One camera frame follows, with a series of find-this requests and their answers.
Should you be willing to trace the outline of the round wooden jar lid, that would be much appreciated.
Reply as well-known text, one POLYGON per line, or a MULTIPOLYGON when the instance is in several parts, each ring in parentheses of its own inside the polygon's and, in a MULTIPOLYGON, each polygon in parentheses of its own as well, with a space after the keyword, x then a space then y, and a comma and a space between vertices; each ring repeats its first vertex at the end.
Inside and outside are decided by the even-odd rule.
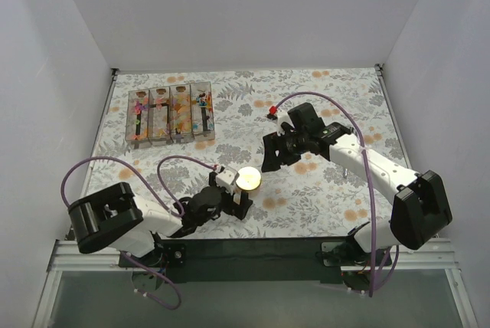
POLYGON ((236 186, 244 192, 253 192, 257 190, 262 182, 261 172, 251 166, 243 167, 238 172, 235 181, 236 186))

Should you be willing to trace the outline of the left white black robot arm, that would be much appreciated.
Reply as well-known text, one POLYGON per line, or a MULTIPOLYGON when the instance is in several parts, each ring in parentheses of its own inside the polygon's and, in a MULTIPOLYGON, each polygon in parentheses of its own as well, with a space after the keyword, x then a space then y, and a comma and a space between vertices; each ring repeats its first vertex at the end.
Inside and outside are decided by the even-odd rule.
POLYGON ((157 237, 183 238, 222 213, 243 220, 253 201, 250 193, 262 182, 253 167, 238 171, 219 168, 209 175, 209 185, 190 198, 182 198, 182 216, 134 194, 120 182, 75 201, 68 207, 78 248, 92 254, 110 247, 127 251, 145 266, 157 265, 163 256, 157 237))

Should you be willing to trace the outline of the clear compartment candy box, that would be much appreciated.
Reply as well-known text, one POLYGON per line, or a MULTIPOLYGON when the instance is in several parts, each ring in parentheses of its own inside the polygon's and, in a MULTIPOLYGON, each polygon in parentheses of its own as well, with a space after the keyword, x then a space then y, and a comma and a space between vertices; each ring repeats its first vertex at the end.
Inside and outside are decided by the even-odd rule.
POLYGON ((126 143, 133 149, 215 139, 209 81, 129 92, 126 143))

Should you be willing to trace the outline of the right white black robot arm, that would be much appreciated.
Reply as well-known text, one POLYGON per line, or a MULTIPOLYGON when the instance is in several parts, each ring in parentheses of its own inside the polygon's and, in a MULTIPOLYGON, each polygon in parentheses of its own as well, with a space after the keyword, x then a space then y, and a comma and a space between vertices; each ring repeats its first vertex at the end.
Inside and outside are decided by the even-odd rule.
POLYGON ((329 262, 361 265, 374 251, 391 246, 416 251, 452 222, 443 181, 435 172, 419 174, 363 149, 351 129, 337 122, 325 124, 310 103, 285 114, 270 107, 267 117, 276 122, 276 131, 263 137, 262 172, 275 172, 311 153, 371 182, 392 204, 389 218, 354 228, 342 243, 326 251, 329 262))

